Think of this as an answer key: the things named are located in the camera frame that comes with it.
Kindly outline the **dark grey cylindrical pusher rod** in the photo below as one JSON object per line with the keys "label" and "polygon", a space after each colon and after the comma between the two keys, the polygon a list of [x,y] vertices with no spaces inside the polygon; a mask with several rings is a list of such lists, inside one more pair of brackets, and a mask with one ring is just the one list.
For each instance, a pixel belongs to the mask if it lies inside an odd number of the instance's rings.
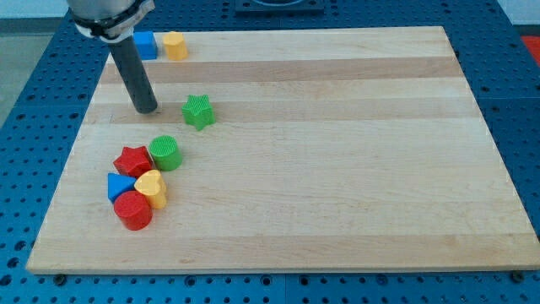
{"label": "dark grey cylindrical pusher rod", "polygon": [[134,39],[129,36],[108,47],[135,110],[140,114],[154,112],[158,103]]}

